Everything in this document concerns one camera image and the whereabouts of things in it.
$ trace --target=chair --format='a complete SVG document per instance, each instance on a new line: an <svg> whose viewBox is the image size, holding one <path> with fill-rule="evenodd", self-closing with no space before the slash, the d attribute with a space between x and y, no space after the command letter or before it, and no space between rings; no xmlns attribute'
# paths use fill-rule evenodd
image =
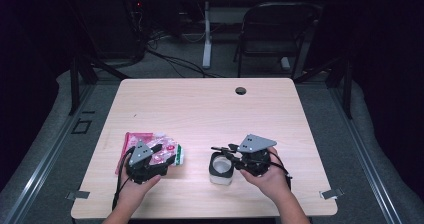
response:
<svg viewBox="0 0 424 224"><path fill-rule="evenodd" d="M242 58L295 57L291 67L294 78L305 32L318 20L320 8L307 3L262 3L244 15L239 43L233 61L238 56L238 77Z"/></svg>

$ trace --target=black circular hole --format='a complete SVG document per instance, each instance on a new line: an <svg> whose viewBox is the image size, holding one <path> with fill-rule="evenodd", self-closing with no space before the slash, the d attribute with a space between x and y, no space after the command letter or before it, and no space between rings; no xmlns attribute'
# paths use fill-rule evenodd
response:
<svg viewBox="0 0 424 224"><path fill-rule="evenodd" d="M239 95L244 95L244 94L246 94L246 88L244 88L244 87L237 87L236 88L236 93L239 94Z"/></svg>

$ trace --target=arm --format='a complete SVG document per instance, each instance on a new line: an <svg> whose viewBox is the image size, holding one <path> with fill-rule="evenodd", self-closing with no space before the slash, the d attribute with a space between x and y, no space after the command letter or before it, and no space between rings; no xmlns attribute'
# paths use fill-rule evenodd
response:
<svg viewBox="0 0 424 224"><path fill-rule="evenodd" d="M275 148L270 147L268 150L277 155ZM274 155L270 156L272 162L280 163ZM281 223L309 223L302 207L287 185L283 170L271 166L261 177L255 177L245 170L240 170L240 172L249 183L257 186L265 196L275 203L280 213Z"/></svg>
<svg viewBox="0 0 424 224"><path fill-rule="evenodd" d="M109 214L106 220L103 221L103 223L128 223L132 214L140 206L146 193L159 182L160 178L160 175L154 176L141 185L132 182L131 180L126 182L128 175L124 166L121 174L121 183L123 183L123 187L119 193L118 203L116 204L115 209L113 209L113 211Z"/></svg>

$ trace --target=hand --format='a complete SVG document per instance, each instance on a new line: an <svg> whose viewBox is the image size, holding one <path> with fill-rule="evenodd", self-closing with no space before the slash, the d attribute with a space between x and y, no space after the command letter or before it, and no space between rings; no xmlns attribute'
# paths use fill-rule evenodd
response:
<svg viewBox="0 0 424 224"><path fill-rule="evenodd" d="M274 147L269 147L268 151L278 155ZM270 157L271 162L282 165L276 156L270 154ZM249 183L257 186L273 202L276 202L276 199L280 196L290 193L284 171L276 166L271 165L268 171L260 177L255 177L246 170L240 170L240 173Z"/></svg>
<svg viewBox="0 0 424 224"><path fill-rule="evenodd" d="M121 173L121 191L115 209L103 223L127 223L132 214L140 206L146 193L160 181L161 176L156 175L143 184L128 180L127 169L124 165Z"/></svg>

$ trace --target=snack bag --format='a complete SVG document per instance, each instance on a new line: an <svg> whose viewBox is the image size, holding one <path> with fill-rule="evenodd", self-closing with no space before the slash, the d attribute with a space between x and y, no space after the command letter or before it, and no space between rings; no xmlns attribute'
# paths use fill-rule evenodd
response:
<svg viewBox="0 0 424 224"><path fill-rule="evenodd" d="M176 141L166 136L164 133L130 133L125 134L125 142L121 151L121 158L116 167L115 174L119 172L119 165L125 153L133 146L136 146L139 141L144 142L148 147L152 148L157 144L162 144L162 149L152 155L150 165L160 164L165 162L172 155L176 155L173 166L183 164L184 150Z"/></svg>

